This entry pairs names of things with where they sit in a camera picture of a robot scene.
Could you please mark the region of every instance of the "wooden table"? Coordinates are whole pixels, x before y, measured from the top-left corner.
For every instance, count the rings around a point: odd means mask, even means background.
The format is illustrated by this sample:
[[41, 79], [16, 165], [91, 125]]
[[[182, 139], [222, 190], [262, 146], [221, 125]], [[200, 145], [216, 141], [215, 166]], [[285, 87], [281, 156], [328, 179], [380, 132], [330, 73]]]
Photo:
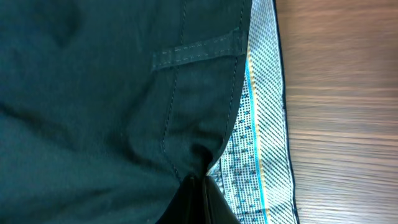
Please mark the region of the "wooden table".
[[398, 223], [398, 1], [277, 9], [301, 223]]

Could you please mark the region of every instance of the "yellow stripe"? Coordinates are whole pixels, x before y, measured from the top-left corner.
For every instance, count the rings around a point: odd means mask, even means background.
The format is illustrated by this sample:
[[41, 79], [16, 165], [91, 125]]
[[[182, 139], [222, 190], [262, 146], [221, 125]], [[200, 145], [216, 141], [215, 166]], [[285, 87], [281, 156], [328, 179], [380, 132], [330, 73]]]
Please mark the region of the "yellow stripe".
[[266, 188], [266, 174], [263, 173], [261, 167], [262, 167], [262, 161], [261, 161], [261, 143], [259, 140], [259, 118], [258, 118], [258, 105], [257, 105], [257, 95], [256, 95], [256, 82], [254, 79], [254, 72], [253, 72], [253, 62], [251, 59], [251, 51], [250, 51], [250, 41], [248, 43], [248, 69], [249, 69], [249, 73], [250, 73], [250, 83], [251, 83], [251, 88], [252, 88], [252, 93], [253, 93], [253, 107], [254, 107], [254, 124], [255, 124], [255, 135], [256, 135], [256, 139], [257, 142], [255, 142], [255, 144], [257, 144], [257, 158], [258, 158], [258, 163], [259, 163], [259, 167], [260, 167], [260, 179], [261, 179], [261, 185], [262, 185], [262, 197], [264, 200], [264, 204], [266, 206], [266, 215], [267, 215], [267, 221], [268, 224], [272, 224], [272, 220], [271, 220], [271, 214], [269, 211], [269, 204], [268, 204], [268, 197], [267, 197], [267, 188]]

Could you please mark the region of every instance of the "striped woven fabric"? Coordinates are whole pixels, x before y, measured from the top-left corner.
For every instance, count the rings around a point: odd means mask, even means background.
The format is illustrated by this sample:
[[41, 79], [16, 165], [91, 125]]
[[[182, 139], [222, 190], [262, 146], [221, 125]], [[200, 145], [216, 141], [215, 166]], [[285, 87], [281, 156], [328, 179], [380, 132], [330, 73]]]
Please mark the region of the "striped woven fabric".
[[208, 175], [241, 223], [298, 223], [275, 2], [253, 0], [241, 104]]

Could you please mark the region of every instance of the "blue stripe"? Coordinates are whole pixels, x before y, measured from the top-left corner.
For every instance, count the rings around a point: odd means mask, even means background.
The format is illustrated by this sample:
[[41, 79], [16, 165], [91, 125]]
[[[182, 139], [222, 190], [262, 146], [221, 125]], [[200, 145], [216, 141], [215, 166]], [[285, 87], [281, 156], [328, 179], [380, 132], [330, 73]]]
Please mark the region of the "blue stripe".
[[266, 224], [268, 224], [267, 220], [267, 210], [266, 210], [266, 205], [264, 202], [264, 195], [262, 192], [262, 184], [261, 184], [261, 171], [260, 171], [260, 165], [259, 165], [259, 158], [258, 158], [258, 149], [257, 149], [257, 132], [256, 132], [256, 121], [255, 121], [255, 109], [254, 109], [254, 100], [253, 100], [253, 89], [251, 86], [251, 79], [250, 79], [250, 71], [249, 71], [249, 65], [248, 61], [246, 61], [246, 81], [248, 83], [248, 90], [249, 90], [249, 96], [250, 96], [250, 110], [251, 110], [251, 128], [253, 131], [253, 147], [254, 147], [254, 157], [256, 159], [256, 172], [257, 172], [257, 179], [259, 181], [259, 188], [260, 188], [260, 194], [261, 194], [261, 205], [262, 205], [262, 211], [263, 211], [263, 216], [264, 220], [266, 221]]

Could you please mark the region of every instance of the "wooden floor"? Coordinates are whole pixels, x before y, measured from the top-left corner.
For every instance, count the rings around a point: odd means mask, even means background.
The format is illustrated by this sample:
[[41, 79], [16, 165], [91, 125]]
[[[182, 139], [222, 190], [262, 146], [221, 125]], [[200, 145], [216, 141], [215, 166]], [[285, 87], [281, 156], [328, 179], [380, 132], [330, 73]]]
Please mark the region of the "wooden floor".
[[398, 1], [277, 9], [301, 223], [398, 223]]

